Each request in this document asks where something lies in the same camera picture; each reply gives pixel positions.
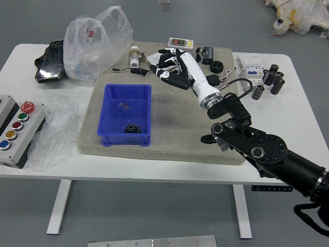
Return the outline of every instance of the screw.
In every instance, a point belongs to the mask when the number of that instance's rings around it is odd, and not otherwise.
[[[262,157],[264,157],[264,155],[265,155],[265,151],[264,151],[264,149],[261,148],[261,147],[253,147],[253,148],[251,149],[251,155],[252,155],[252,157],[254,157],[254,158],[262,158]]]

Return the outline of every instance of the white plastic bag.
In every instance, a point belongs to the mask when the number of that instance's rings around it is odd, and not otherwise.
[[[266,6],[276,7],[278,19],[273,28],[277,35],[289,29],[298,34],[305,34],[310,27],[317,26],[329,30],[329,0],[263,0]]]
[[[44,110],[46,122],[33,136],[27,152],[28,163],[36,171],[46,171],[72,157],[71,144],[76,147],[79,136],[78,103],[69,103],[67,95],[56,95],[48,100]]]
[[[112,6],[95,19],[79,16],[67,27],[64,38],[66,74],[95,80],[130,48],[133,30],[120,6]]]

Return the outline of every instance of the white cable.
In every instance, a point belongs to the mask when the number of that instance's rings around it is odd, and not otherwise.
[[[226,70],[226,75],[225,75],[225,77],[221,80],[221,82],[226,81],[227,78],[228,78],[228,76],[230,75],[230,73],[231,73],[231,70],[230,70],[230,69]]]

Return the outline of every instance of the white plush toy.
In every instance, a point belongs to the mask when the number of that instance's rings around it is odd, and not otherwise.
[[[274,22],[274,35],[289,30],[305,34],[310,27],[329,30],[329,0],[263,0],[266,6],[276,7],[278,19]]]

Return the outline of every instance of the robotic finger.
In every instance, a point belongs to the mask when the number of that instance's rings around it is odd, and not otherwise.
[[[169,72],[169,71],[163,70],[161,68],[158,68],[155,65],[150,65],[150,69],[157,77],[159,77],[161,79],[161,81],[163,81],[169,85],[172,85],[172,86],[178,87],[180,89],[184,89],[184,90],[189,89],[193,85],[193,83],[187,77],[180,76],[174,72]]]

